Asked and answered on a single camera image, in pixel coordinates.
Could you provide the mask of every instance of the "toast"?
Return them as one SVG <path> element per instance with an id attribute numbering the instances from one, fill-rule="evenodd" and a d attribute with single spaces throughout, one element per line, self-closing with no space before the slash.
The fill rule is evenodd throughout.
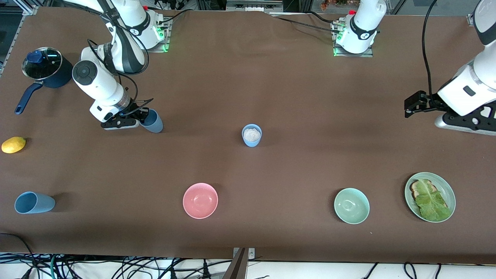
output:
<path id="1" fill-rule="evenodd" d="M 433 183 L 432 183 L 432 181 L 431 181 L 431 180 L 428 180 L 428 179 L 424 179 L 424 180 L 425 180 L 425 181 L 427 182 L 427 184 L 431 187 L 431 189 L 432 189 L 432 191 L 433 191 L 433 192 L 438 191 L 438 190 L 437 190 L 437 188 L 433 185 Z M 419 182 L 419 181 L 417 180 L 417 181 L 415 181 L 414 183 L 412 183 L 412 185 L 410 186 L 410 191 L 412 191 L 412 196 L 413 196 L 413 199 L 414 199 L 414 200 L 415 200 L 415 199 L 418 197 L 418 195 L 419 195 L 419 192 L 418 192 L 418 191 L 417 191 L 417 189 L 416 189 L 416 186 L 417 186 L 418 182 Z"/>

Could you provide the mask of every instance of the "cup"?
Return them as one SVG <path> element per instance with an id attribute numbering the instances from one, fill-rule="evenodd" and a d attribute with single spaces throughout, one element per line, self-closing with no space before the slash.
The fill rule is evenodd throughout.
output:
<path id="1" fill-rule="evenodd" d="M 256 129 L 257 131 L 260 132 L 260 137 L 255 140 L 255 141 L 249 141 L 249 140 L 246 140 L 245 139 L 245 130 L 247 129 Z M 248 145 L 249 147 L 255 147 L 258 145 L 258 143 L 260 142 L 260 140 L 262 139 L 262 129 L 260 129 L 260 127 L 258 125 L 255 125 L 255 124 L 248 124 L 246 125 L 243 130 L 241 130 L 241 137 L 243 138 L 243 140 L 245 141 L 245 144 Z"/>
<path id="2" fill-rule="evenodd" d="M 35 82 L 22 94 L 14 113 L 21 114 L 41 87 L 59 88 L 72 79 L 72 64 L 56 49 L 44 47 L 28 53 L 22 62 L 22 72 Z"/>
<path id="3" fill-rule="evenodd" d="M 55 207 L 55 200 L 47 195 L 35 192 L 22 193 L 14 203 L 14 208 L 20 214 L 43 213 Z"/>
<path id="4" fill-rule="evenodd" d="M 152 133 L 160 133 L 164 128 L 162 119 L 154 109 L 148 109 L 148 116 L 140 124 Z"/>

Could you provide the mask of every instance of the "blue cup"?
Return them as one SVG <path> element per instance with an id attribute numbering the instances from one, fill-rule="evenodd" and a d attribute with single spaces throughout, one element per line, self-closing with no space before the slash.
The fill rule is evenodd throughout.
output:
<path id="1" fill-rule="evenodd" d="M 245 135 L 245 130 L 247 130 L 247 129 L 256 129 L 257 131 L 259 131 L 260 132 L 260 138 L 258 140 L 255 140 L 255 141 L 246 140 L 244 135 Z M 258 143 L 262 139 L 262 129 L 260 129 L 260 127 L 258 125 L 248 124 L 243 128 L 243 130 L 241 130 L 241 137 L 245 141 L 246 145 L 248 145 L 249 147 L 255 147 L 258 145 Z"/>
<path id="2" fill-rule="evenodd" d="M 152 133 L 160 133 L 164 128 L 162 119 L 160 119 L 160 116 L 154 109 L 148 110 L 148 116 L 140 124 Z"/>
<path id="3" fill-rule="evenodd" d="M 14 208 L 20 214 L 43 213 L 55 207 L 55 200 L 47 195 L 35 192 L 22 193 L 14 203 Z"/>

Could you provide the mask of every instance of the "blue lid knob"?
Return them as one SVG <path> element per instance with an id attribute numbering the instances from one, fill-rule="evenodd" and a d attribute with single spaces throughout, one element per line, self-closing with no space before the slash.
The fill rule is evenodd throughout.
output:
<path id="1" fill-rule="evenodd" d="M 31 63 L 40 63 L 43 60 L 43 55 L 41 54 L 40 51 L 35 50 L 33 52 L 28 53 L 26 59 Z"/>

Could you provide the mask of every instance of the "plate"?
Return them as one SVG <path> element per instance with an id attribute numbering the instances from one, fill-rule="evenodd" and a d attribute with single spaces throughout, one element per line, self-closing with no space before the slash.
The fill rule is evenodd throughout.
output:
<path id="1" fill-rule="evenodd" d="M 432 181 L 433 185 L 437 188 L 437 190 L 441 192 L 442 198 L 444 199 L 446 205 L 448 205 L 448 208 L 451 211 L 451 214 L 449 215 L 448 218 L 442 221 L 429 221 L 420 215 L 420 209 L 417 203 L 415 202 L 415 200 L 413 199 L 412 191 L 410 191 L 410 186 L 412 185 L 412 183 L 414 183 L 419 179 L 428 179 Z M 408 207 L 412 210 L 412 212 L 416 216 L 418 216 L 418 218 L 431 223 L 441 223 L 450 219 L 451 216 L 453 216 L 453 213 L 455 212 L 455 208 L 456 208 L 455 193 L 453 192 L 451 186 L 442 177 L 430 172 L 419 172 L 412 175 L 412 177 L 408 179 L 408 182 L 406 183 L 405 186 L 405 200 L 406 203 L 408 204 Z"/>

